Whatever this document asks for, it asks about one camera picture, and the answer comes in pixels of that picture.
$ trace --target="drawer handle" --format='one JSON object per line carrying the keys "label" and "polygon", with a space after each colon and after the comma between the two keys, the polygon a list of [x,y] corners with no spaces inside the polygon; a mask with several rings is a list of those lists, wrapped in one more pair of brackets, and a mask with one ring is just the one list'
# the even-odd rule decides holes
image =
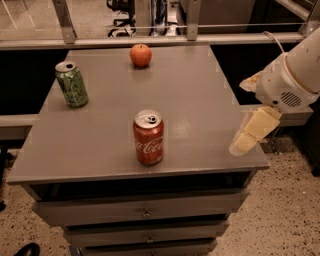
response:
{"label": "drawer handle", "polygon": [[147,239],[147,244],[152,244],[152,243],[154,243],[154,240],[152,239],[152,236],[151,235],[149,235],[149,237],[148,237],[148,239]]}
{"label": "drawer handle", "polygon": [[151,218],[151,214],[149,213],[149,209],[148,208],[144,209],[144,213],[141,214],[141,217],[143,219],[145,219],[145,220]]}

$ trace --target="red soda can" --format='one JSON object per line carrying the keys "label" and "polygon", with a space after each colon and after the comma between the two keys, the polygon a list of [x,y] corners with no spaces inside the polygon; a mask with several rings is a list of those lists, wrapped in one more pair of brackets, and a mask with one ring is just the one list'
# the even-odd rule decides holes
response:
{"label": "red soda can", "polygon": [[163,157],[164,124],[159,112],[151,109],[140,111],[133,122],[137,159],[145,165],[156,164]]}

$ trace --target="red apple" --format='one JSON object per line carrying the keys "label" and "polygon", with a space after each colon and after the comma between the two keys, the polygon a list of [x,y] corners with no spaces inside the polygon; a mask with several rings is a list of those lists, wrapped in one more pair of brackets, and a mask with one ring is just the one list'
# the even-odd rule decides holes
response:
{"label": "red apple", "polygon": [[130,58],[137,67],[143,68],[148,66],[151,57],[151,49],[146,44],[135,44],[130,50]]}

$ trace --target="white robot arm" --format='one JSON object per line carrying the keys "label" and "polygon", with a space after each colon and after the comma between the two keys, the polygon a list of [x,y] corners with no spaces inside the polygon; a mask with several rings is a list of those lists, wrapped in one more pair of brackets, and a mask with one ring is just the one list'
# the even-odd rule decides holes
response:
{"label": "white robot arm", "polygon": [[246,116],[229,151],[241,156],[280,124],[282,113],[293,113],[320,96],[320,28],[240,87],[253,91],[264,104]]}

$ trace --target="floor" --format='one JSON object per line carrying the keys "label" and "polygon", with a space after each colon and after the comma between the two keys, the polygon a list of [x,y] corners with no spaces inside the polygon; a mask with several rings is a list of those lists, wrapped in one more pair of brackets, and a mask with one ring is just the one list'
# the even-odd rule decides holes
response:
{"label": "floor", "polygon": [[[293,134],[281,136],[277,146],[280,154],[275,155],[262,144],[270,168],[253,178],[249,197],[230,216],[230,226],[209,256],[320,255],[320,178],[312,176]],[[7,207],[0,212],[1,255],[13,256],[35,242],[41,255],[70,256],[62,230],[32,212],[30,196],[18,186],[3,185]]]}
{"label": "floor", "polygon": [[[117,14],[106,12],[104,0],[67,2],[73,6],[71,16],[79,37],[106,37]],[[77,4],[85,7],[86,15]],[[51,1],[3,0],[0,40],[61,38],[54,15]],[[254,177],[249,197],[231,215],[230,226],[210,256],[320,255],[320,178],[311,175],[312,166],[294,135],[279,138],[277,145],[279,155],[262,144],[270,168]],[[70,256],[62,230],[49,227],[32,212],[33,200],[22,188],[4,182],[1,189],[0,199],[7,205],[0,212],[1,255],[13,256],[35,242],[43,256]]]}

